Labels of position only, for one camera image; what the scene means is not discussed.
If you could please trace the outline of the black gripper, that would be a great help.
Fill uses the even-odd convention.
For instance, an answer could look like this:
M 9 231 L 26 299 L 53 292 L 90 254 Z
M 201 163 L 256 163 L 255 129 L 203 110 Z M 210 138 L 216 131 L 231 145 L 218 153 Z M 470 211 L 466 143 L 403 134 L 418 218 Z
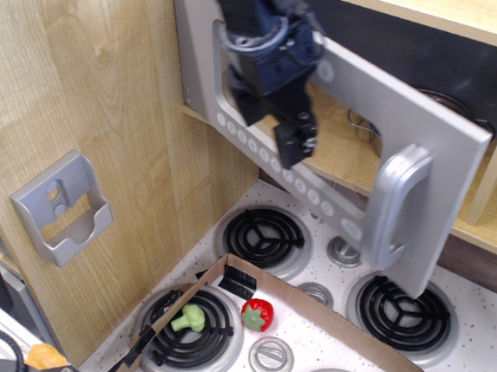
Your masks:
M 322 27 L 313 19 L 228 12 L 224 45 L 229 54 L 229 89 L 246 125 L 274 115 L 283 168 L 313 155 L 317 123 L 305 83 L 322 58 L 315 41 Z

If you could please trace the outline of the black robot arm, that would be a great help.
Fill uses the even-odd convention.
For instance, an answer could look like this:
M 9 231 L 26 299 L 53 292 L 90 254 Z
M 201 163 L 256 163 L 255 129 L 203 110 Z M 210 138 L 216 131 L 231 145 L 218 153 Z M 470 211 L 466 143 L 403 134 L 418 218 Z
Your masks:
M 225 24 L 220 39 L 229 55 L 227 84 L 247 125 L 271 114 L 284 168 L 313 155 L 317 122 L 306 83 L 325 48 L 323 34 L 302 0 L 217 0 Z

